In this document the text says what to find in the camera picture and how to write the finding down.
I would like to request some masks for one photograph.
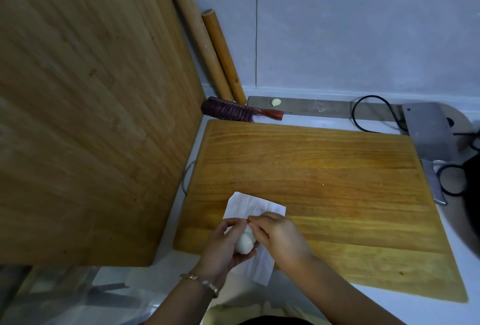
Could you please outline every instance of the bracelet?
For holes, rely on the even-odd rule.
[[[191,280],[194,280],[194,281],[195,281],[195,280],[199,280],[202,285],[205,285],[205,286],[209,287],[209,288],[213,291],[213,293],[214,293],[213,298],[217,298],[217,297],[218,297],[218,293],[219,293],[218,291],[219,291],[219,290],[217,289],[217,287],[215,287],[214,285],[212,285],[212,284],[211,284],[210,282],[208,282],[207,280],[201,279],[201,278],[200,278],[199,276],[197,276],[197,275],[183,273],[183,274],[180,274],[179,281],[183,280],[184,278],[191,279]]]

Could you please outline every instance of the red brush handle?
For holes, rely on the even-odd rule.
[[[263,116],[267,116],[270,119],[274,120],[282,120],[283,119],[283,111],[280,110],[273,110],[273,109],[257,109],[256,107],[253,108],[259,114]]]

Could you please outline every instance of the brush bristles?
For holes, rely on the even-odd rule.
[[[225,101],[216,97],[208,97],[202,103],[204,115],[212,116],[221,120],[253,122],[253,109],[249,106]]]

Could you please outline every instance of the rolling pin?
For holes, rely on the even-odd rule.
[[[208,72],[210,73],[213,84],[218,95],[225,100],[233,101],[233,95],[226,81],[222,66],[213,47],[212,40],[208,35],[208,31],[203,23],[200,10],[195,0],[177,0],[177,4],[182,11],[183,17],[189,27],[190,32],[195,39],[195,43],[200,51],[202,58],[205,60]]]
[[[214,10],[210,9],[203,12],[201,15],[204,20],[203,22],[207,27],[208,34],[210,34],[210,38],[212,39],[213,46],[219,56],[220,63],[222,64],[223,71],[227,77],[226,79],[229,82],[228,84],[232,90],[233,97],[235,97],[235,100],[238,103],[245,105],[247,103],[247,98],[243,92],[237,69],[235,68],[230,50],[226,44],[225,36],[223,35],[222,28],[216,16],[217,14]]]

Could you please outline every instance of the brush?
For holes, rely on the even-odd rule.
[[[283,111],[273,109],[258,109],[252,106],[240,105],[216,97],[208,97],[202,103],[204,115],[221,120],[253,122],[254,116],[263,115],[274,120],[283,119]]]

